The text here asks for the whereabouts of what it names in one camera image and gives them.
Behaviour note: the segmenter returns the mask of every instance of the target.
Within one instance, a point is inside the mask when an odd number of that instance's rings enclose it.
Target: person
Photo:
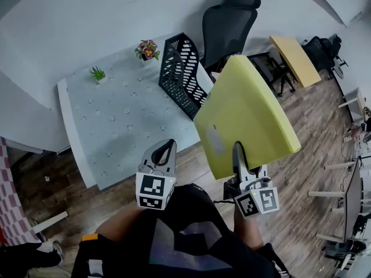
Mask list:
[[[363,132],[370,132],[371,131],[371,118],[367,119],[364,123],[361,123],[360,126],[354,126],[347,130],[345,137],[344,137],[344,143],[354,140],[359,135],[361,135]]]
[[[0,277],[24,278],[32,268],[57,266],[63,260],[63,252],[58,241],[53,242],[53,251],[45,253],[37,250],[41,243],[0,247]]]
[[[235,207],[234,221],[232,232],[197,185],[175,187],[164,211],[133,202],[84,236],[71,277],[290,277],[256,220]]]

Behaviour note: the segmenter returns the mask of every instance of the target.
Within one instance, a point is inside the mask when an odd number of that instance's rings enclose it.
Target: white table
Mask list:
[[[344,208],[333,208],[334,213],[342,213],[344,215],[344,230],[341,237],[326,236],[322,234],[316,234],[316,237],[323,240],[345,243],[347,239],[352,237],[353,227],[359,216],[361,210],[361,175],[359,173],[359,160],[356,162],[348,162],[342,164],[333,164],[325,166],[326,170],[340,169],[352,166],[351,179],[348,184],[346,191],[344,192],[318,192],[309,191],[308,196],[315,197],[343,197]]]
[[[362,117],[362,121],[365,120],[365,112],[364,108],[366,107],[366,102],[365,98],[363,97],[361,90],[357,88],[355,91],[350,92],[349,94],[345,95],[343,97],[344,99],[348,100],[340,105],[338,105],[338,108],[344,107],[344,106],[349,106],[349,110],[351,112],[357,113],[359,116]]]
[[[158,86],[165,39],[154,39],[159,61],[144,67],[136,46],[121,50],[79,69],[58,83],[64,124],[86,187],[100,189],[137,171],[144,151],[156,142],[173,138],[177,151],[199,141],[191,119]],[[92,66],[108,78],[98,84]],[[205,92],[213,86],[199,64],[197,80]]]

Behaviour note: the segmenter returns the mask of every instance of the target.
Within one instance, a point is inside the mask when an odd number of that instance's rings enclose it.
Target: wooden floor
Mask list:
[[[333,262],[320,257],[323,242],[317,232],[340,234],[342,218],[332,214],[336,200],[308,197],[309,190],[340,191],[347,186],[345,170],[324,170],[325,164],[345,162],[341,152],[344,127],[350,125],[345,108],[338,109],[341,94],[334,81],[321,81],[279,99],[300,140],[301,150],[268,166],[278,187],[280,211],[258,219],[263,238],[296,277],[330,277]],[[352,143],[343,145],[346,158]],[[81,236],[92,233],[122,206],[134,201],[134,178],[104,191],[86,189],[72,153],[34,155],[13,170],[20,200],[29,219],[41,222],[67,210],[69,217],[44,234],[46,247],[55,239],[62,244],[65,259],[61,266],[32,270],[30,277],[69,277]],[[213,199],[221,199],[223,180],[215,181],[200,144],[178,155],[177,180],[194,182]],[[217,204],[227,225],[233,227],[233,206]]]

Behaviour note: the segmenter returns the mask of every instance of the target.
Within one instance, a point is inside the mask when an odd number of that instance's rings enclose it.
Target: yellow tabletop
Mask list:
[[[321,80],[311,60],[295,38],[270,36],[302,87],[311,86]]]

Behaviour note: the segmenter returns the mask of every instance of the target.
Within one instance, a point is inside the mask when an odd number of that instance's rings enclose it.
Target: potted plant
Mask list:
[[[157,50],[157,44],[153,40],[141,40],[141,43],[135,49],[137,57],[141,60],[143,65],[151,64],[150,59],[155,58],[158,60],[160,51]]]
[[[103,83],[106,81],[106,73],[102,69],[99,69],[97,66],[89,70],[90,74],[98,81],[98,83]]]

